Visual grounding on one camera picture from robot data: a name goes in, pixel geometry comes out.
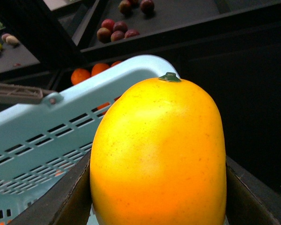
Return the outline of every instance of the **basket handle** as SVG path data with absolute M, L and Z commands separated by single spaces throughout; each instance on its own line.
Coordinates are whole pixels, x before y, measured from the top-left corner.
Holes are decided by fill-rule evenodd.
M 42 99 L 53 93 L 37 87 L 0 83 L 0 103 L 2 104 L 39 104 Z

